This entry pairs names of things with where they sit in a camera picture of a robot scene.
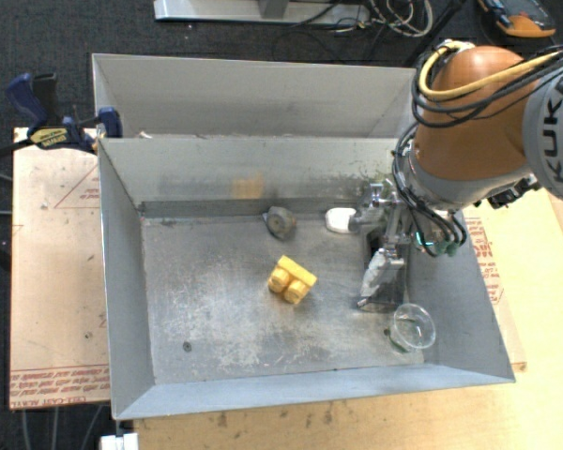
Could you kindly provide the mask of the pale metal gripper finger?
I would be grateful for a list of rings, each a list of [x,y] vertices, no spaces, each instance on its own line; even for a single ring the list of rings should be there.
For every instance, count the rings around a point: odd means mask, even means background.
[[[403,303],[405,268],[406,263],[403,257],[391,258],[386,264],[382,285],[382,302],[387,308],[395,309]]]
[[[391,281],[389,257],[385,249],[378,249],[371,257],[363,275],[360,296],[370,297]]]

